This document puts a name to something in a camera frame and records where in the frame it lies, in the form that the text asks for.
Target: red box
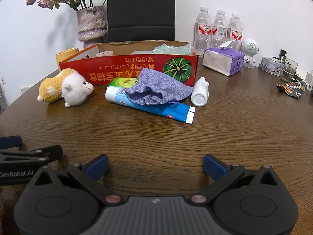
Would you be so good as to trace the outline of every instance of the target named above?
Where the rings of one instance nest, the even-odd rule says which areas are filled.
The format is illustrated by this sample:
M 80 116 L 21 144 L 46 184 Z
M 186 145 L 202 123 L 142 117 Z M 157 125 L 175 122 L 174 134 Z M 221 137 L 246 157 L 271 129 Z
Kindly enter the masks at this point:
M 60 69 L 77 70 L 93 85 L 108 85 L 114 78 L 136 78 L 143 68 L 164 72 L 188 86 L 194 86 L 199 56 L 144 54 L 130 55 L 134 51 L 153 50 L 166 43 L 168 46 L 183 46 L 187 42 L 135 41 L 99 43 L 86 48 L 62 61 Z M 113 56 L 96 57 L 103 51 L 113 51 Z

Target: clear glass cup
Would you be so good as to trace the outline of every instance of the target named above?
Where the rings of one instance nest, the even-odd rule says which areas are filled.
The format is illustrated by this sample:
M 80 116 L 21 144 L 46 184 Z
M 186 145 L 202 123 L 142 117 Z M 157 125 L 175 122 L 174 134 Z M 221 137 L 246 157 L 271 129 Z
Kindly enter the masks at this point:
M 295 75 L 298 63 L 288 57 L 282 56 L 281 58 L 281 72 L 279 78 L 285 82 L 291 82 L 292 77 Z

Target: ceramic vase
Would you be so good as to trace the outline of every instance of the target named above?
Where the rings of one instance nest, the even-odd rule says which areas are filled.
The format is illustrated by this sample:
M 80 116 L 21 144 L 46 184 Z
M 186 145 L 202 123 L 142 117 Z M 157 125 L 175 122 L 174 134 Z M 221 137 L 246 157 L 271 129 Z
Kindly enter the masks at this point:
M 78 40 L 87 48 L 95 43 L 103 43 L 108 34 L 104 6 L 93 6 L 76 12 Z

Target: tissue pack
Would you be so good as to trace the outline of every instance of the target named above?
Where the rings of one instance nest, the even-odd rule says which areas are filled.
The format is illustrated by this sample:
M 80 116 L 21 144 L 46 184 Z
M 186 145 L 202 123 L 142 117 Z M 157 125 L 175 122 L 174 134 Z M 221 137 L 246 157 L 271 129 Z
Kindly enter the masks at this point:
M 244 53 L 232 48 L 209 48 L 204 52 L 202 65 L 230 76 L 242 69 L 244 58 Z

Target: table top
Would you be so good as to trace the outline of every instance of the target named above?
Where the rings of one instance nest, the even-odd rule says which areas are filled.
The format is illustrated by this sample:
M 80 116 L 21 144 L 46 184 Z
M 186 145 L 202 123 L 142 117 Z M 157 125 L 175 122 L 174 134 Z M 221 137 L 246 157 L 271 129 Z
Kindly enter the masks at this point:
M 278 77 L 259 68 L 227 77 L 199 65 L 201 76 L 210 82 L 210 97 L 192 125 L 110 103 L 106 86 L 96 86 L 80 107 L 38 102 L 38 83 L 0 116 L 0 136 L 20 135 L 28 150 L 60 144 L 63 158 L 51 164 L 58 169 L 107 154 L 110 169 L 99 181 L 122 196 L 194 194 L 212 182 L 201 166 L 207 153 L 247 169 L 269 164 L 299 208 L 292 235 L 310 234 L 313 97 L 278 92 Z M 190 98 L 184 103 L 192 105 Z M 4 234 L 19 234 L 12 207 L 23 188 L 4 188 Z

